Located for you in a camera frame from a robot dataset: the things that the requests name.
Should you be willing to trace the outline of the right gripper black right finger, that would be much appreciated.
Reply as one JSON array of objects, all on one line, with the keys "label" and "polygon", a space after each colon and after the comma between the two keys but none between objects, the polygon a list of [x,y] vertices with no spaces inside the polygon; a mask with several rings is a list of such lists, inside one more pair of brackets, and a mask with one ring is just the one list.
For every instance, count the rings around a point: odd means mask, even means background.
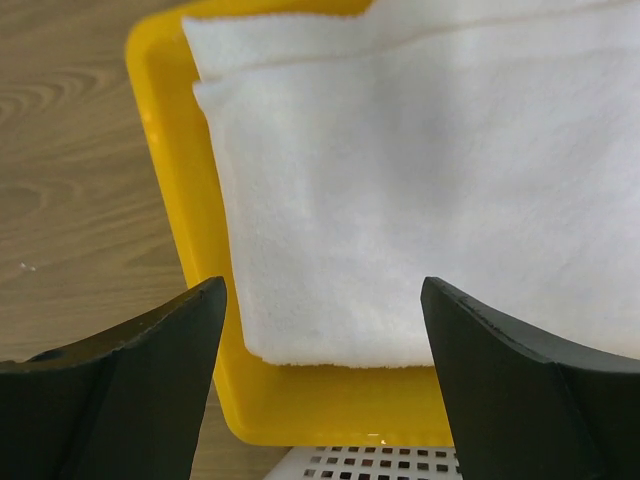
[{"label": "right gripper black right finger", "polygon": [[466,479],[635,479],[639,363],[428,277],[421,305]]}]

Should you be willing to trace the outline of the white towel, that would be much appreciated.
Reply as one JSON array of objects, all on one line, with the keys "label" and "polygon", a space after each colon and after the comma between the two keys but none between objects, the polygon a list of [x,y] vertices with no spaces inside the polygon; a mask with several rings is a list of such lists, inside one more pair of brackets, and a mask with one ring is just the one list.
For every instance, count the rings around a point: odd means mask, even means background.
[{"label": "white towel", "polygon": [[428,276],[639,353],[639,5],[187,18],[247,350],[432,361]]}]

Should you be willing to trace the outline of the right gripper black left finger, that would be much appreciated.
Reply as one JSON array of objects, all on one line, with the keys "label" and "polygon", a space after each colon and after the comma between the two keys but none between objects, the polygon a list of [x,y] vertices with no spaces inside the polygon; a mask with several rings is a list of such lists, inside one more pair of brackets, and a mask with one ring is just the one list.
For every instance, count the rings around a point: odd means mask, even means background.
[{"label": "right gripper black left finger", "polygon": [[187,479],[227,304],[219,277],[83,340],[1,365],[5,479]]}]

